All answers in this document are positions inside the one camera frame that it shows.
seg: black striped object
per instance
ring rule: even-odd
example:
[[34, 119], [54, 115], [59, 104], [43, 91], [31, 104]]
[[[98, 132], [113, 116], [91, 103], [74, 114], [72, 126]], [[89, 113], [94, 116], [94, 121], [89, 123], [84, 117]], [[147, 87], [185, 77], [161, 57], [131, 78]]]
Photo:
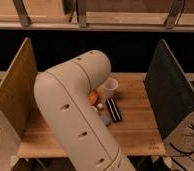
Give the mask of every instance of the black striped object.
[[108, 108], [108, 111], [110, 112], [111, 118], [113, 122], [119, 122], [122, 120], [122, 116], [119, 112], [119, 109], [114, 101], [114, 99], [106, 99], [105, 104]]

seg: screw hole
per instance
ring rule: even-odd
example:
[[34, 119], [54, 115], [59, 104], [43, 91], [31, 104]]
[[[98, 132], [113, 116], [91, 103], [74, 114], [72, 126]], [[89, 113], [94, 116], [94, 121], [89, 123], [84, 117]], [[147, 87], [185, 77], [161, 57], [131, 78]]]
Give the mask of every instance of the screw hole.
[[87, 135], [88, 135], [87, 132], [83, 132], [82, 134], [79, 134], [78, 139], [79, 139], [79, 140], [82, 140], [82, 139], [84, 139], [85, 136], [87, 136]]
[[105, 161], [105, 159], [101, 158], [96, 162], [96, 167], [100, 167], [100, 165], [102, 165], [102, 163]]
[[62, 107], [61, 107], [61, 109], [60, 109], [60, 110], [61, 110], [62, 112], [65, 112], [66, 110], [68, 110], [68, 109], [69, 109], [69, 107], [70, 107], [70, 105], [69, 105], [69, 104], [65, 104], [64, 106], [62, 106]]

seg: wooden table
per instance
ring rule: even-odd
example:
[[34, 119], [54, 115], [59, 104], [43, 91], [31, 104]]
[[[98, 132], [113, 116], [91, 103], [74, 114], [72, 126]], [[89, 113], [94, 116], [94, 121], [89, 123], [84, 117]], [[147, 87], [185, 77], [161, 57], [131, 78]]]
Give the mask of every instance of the wooden table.
[[[110, 132], [129, 156], [164, 155], [165, 148], [143, 84], [144, 75], [111, 76], [119, 82], [115, 99], [123, 121], [111, 123]], [[97, 91], [104, 104], [102, 88]], [[109, 115], [105, 105], [104, 112]], [[38, 110], [30, 113], [17, 155], [20, 158], [67, 157]]]

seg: paper cup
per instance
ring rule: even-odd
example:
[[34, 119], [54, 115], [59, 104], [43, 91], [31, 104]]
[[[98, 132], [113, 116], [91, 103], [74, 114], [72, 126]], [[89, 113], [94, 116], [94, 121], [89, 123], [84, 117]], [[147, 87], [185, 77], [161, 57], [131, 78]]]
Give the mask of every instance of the paper cup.
[[104, 89], [106, 98], [112, 98], [118, 88], [118, 81], [114, 78], [108, 78], [102, 84], [102, 87]]

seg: wooden panel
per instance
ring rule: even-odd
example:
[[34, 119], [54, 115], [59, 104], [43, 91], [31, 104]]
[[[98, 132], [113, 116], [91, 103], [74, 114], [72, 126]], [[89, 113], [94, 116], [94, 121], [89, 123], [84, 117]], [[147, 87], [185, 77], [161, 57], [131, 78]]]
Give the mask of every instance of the wooden panel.
[[26, 38], [0, 82], [0, 123], [4, 126], [10, 124], [19, 137], [22, 136], [34, 103], [33, 85], [36, 75], [31, 41]]
[[32, 22], [68, 22], [73, 9], [69, 14], [64, 12], [61, 0], [23, 0]]
[[[127, 155], [163, 155], [165, 149], [151, 110], [142, 76], [112, 75], [119, 81], [117, 105], [123, 121], [108, 129]], [[100, 101], [103, 91], [99, 88]], [[38, 110], [30, 113], [18, 150], [20, 158], [67, 157]]]
[[[173, 0], [87, 1], [87, 23], [163, 25]], [[194, 0], [185, 2], [180, 26], [194, 25]]]
[[[72, 8], [65, 14], [61, 0], [23, 0], [23, 2], [32, 22], [68, 22], [73, 12]], [[0, 0], [0, 21], [19, 21], [11, 0]]]
[[0, 0], [0, 21], [18, 21], [17, 12], [11, 0]]
[[[173, 0], [89, 0], [88, 12], [168, 13]], [[186, 0], [185, 13], [194, 13], [194, 0]]]

